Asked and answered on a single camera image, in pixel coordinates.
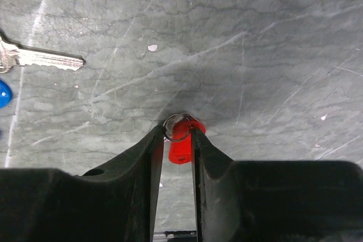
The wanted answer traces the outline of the red key tag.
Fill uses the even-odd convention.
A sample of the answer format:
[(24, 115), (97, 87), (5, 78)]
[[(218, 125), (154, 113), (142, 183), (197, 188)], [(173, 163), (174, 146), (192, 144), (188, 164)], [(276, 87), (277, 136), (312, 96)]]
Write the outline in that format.
[(203, 133), (206, 133), (205, 126), (189, 113), (172, 114), (164, 121), (164, 138), (171, 142), (168, 152), (170, 162), (185, 164), (191, 161), (192, 129), (200, 129)]

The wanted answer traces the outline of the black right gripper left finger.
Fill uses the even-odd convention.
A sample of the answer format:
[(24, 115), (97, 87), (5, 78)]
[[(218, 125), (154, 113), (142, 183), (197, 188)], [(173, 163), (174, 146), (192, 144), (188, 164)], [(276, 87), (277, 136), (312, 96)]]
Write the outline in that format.
[(87, 171), (1, 170), (2, 241), (152, 241), (163, 130)]

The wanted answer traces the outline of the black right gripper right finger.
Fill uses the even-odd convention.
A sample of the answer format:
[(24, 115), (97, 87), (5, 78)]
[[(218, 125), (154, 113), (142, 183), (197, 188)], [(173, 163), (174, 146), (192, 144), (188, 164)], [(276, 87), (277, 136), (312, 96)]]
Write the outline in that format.
[(236, 161), (192, 131), (198, 241), (362, 235), (362, 169), (339, 160)]

